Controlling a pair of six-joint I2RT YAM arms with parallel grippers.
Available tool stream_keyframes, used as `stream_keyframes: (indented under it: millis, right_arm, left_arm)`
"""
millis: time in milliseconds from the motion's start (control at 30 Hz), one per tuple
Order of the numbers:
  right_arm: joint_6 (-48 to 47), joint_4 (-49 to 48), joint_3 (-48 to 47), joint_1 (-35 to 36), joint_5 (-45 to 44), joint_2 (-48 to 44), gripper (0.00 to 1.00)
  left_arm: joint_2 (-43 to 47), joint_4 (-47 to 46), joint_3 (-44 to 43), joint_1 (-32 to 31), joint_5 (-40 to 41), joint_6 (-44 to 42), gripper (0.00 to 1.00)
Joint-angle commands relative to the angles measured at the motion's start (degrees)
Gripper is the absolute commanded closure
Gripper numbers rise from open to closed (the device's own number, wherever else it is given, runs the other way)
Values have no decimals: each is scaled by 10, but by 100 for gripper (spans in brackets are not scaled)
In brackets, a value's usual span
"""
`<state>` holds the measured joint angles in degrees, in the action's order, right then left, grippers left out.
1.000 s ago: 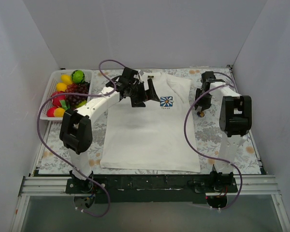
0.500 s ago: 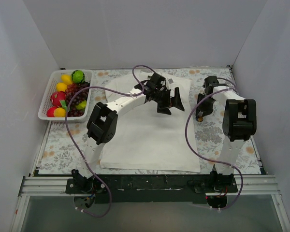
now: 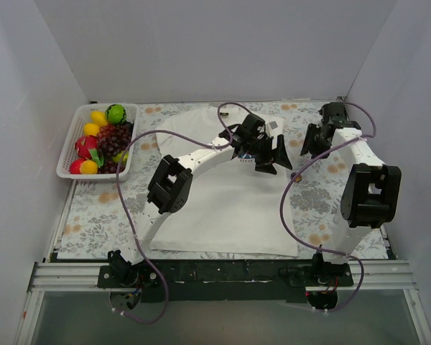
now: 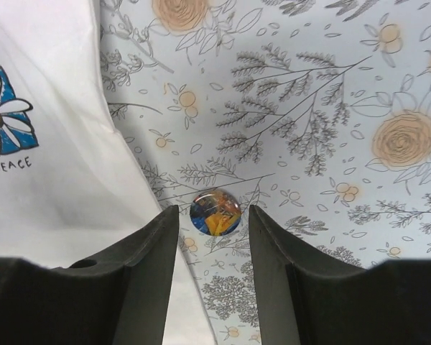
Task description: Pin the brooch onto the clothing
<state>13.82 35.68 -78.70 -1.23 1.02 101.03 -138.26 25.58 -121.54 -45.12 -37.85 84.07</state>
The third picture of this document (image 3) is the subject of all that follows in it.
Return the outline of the white t-shirt with flower print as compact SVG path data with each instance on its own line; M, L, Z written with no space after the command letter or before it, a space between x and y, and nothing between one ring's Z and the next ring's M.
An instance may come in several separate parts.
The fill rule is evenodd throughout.
M172 115L158 129L177 132L205 144L223 131L216 107ZM164 157L190 154L197 146L168 134L156 134ZM255 171L241 154L204 172L192 182L189 200L160 226L152 249L235 254L298 256L297 242L279 217L279 202L288 182L284 167L276 175Z

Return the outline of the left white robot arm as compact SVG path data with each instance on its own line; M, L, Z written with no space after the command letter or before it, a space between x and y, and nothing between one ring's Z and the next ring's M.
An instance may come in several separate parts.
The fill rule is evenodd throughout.
M266 123L260 116L249 112L241 124L224 125L223 128L209 144L165 129L147 131L130 141L129 147L150 134L169 134L200 147L181 157L166 155L160 161L148 184L147 202L155 207L157 215L149 217L145 226L147 230L157 230L168 216L186 204L196 177L239 154L251 155L255 171L260 173L275 175L274 165L292 169L284 135L276 124Z

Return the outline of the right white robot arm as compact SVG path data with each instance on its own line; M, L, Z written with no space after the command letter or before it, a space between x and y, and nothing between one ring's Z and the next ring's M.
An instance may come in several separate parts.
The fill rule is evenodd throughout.
M327 103L319 114L320 123L307 127L300 154L325 159L337 150L349 171L331 237L312 257L311 278L324 286L349 275L349 256L361 240L392 221L402 172L375 155L361 126L348 118L344 103Z

